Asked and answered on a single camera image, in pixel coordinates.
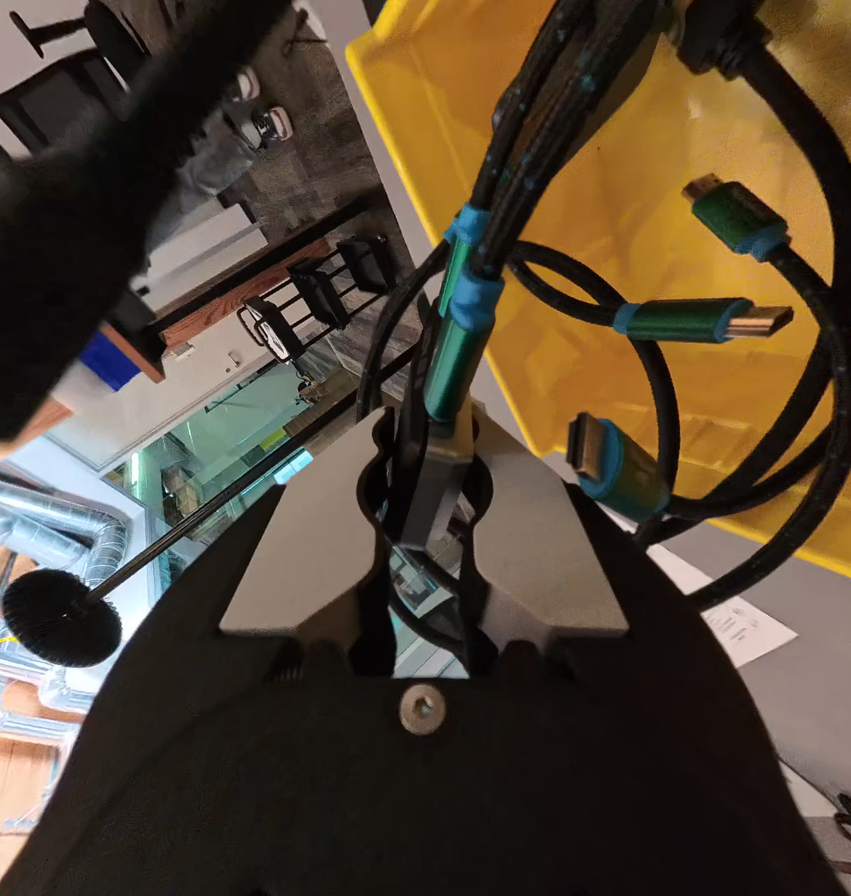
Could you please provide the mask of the black HDMI switch box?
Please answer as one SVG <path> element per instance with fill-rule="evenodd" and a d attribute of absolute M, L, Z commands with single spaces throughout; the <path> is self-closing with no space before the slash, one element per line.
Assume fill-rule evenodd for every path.
<path fill-rule="evenodd" d="M 402 417 L 384 528 L 392 543 L 423 551 L 447 529 L 475 456 L 471 397 L 452 422 Z"/>

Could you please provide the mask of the silver ventilation duct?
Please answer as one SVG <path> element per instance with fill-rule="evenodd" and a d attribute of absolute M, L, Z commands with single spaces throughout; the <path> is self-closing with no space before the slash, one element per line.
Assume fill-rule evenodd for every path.
<path fill-rule="evenodd" d="M 106 511 L 0 479 L 0 546 L 37 564 L 27 574 L 58 570 L 89 588 L 98 586 L 124 561 L 128 535 L 125 524 Z M 82 667 L 55 665 L 16 641 L 16 652 L 0 651 L 3 677 L 36 685 L 41 704 L 51 710 L 86 715 L 94 693 L 74 690 L 65 676 L 66 668 Z"/>

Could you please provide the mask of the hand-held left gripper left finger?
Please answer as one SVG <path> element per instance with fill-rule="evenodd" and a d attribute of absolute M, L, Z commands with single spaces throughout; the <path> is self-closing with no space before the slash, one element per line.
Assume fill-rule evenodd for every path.
<path fill-rule="evenodd" d="M 397 641 L 380 513 L 395 436 L 378 408 L 293 476 L 219 622 L 222 633 L 340 648 L 361 676 L 390 677 Z"/>

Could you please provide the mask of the large yellow plastic bin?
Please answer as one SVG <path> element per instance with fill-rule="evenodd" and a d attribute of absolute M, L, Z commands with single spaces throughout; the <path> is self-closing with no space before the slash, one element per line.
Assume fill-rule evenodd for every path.
<path fill-rule="evenodd" d="M 552 2 L 387 2 L 346 59 L 412 204 L 437 242 L 471 195 L 490 117 Z M 792 245 L 830 277 L 832 237 L 808 162 L 743 82 L 694 76 L 662 40 L 648 72 L 549 186 L 523 238 L 586 263 L 631 302 L 748 297 L 791 304 L 769 340 L 664 348 L 680 409 L 675 491 L 703 497 L 769 429 L 814 344 L 811 314 L 767 264 L 727 250 L 683 187 L 714 173 L 744 184 L 789 224 Z M 581 410 L 655 453 L 646 376 L 610 330 L 546 308 L 509 273 L 487 359 L 531 450 L 562 452 Z"/>

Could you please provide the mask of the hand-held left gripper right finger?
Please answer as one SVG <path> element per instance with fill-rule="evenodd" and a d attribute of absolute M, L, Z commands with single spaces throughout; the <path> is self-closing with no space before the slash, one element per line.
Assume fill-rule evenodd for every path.
<path fill-rule="evenodd" d="M 629 624 L 565 482 L 472 406 L 462 495 L 462 664 L 469 678 L 576 678 L 574 648 Z"/>

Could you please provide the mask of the black shelf rack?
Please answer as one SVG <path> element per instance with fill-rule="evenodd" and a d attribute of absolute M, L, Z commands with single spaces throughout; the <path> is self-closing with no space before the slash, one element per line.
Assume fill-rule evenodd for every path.
<path fill-rule="evenodd" d="M 396 284 L 387 238 L 352 237 L 323 257 L 290 264 L 286 279 L 246 299 L 237 319 L 278 363 L 293 363 L 325 336 L 345 330 Z"/>

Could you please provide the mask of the black office chair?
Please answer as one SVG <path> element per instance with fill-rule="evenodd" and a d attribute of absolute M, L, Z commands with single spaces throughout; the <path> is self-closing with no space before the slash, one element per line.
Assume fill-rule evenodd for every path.
<path fill-rule="evenodd" d="M 139 73 L 151 57 L 151 51 L 129 22 L 99 1 L 87 2 L 77 18 L 36 26 L 25 22 L 15 10 L 8 15 L 40 58 L 46 56 L 45 47 L 48 44 L 81 30 L 88 32 L 94 46 L 125 82 Z"/>

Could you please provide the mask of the brown wooden post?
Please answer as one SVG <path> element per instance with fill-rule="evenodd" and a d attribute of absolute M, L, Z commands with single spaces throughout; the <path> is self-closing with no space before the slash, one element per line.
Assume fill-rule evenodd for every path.
<path fill-rule="evenodd" d="M 161 331 L 164 353 L 172 354 L 185 343 L 209 330 L 241 307 L 251 297 L 262 297 L 271 288 L 288 279 L 288 268 L 306 259 L 321 259 L 330 252 L 326 238 L 320 238 L 301 247 L 286 259 L 264 263 L 255 260 L 240 271 L 231 273 L 222 283 L 216 284 L 197 298 L 191 310 L 179 308 L 167 316 L 167 326 Z"/>

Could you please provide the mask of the printed paper sheet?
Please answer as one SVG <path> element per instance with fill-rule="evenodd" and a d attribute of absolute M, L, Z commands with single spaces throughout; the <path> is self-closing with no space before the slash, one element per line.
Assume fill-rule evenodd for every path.
<path fill-rule="evenodd" d="M 686 595 L 712 582 L 710 576 L 663 546 L 652 546 L 648 556 Z M 703 610 L 701 615 L 736 668 L 776 651 L 798 637 L 795 631 L 741 596 Z"/>

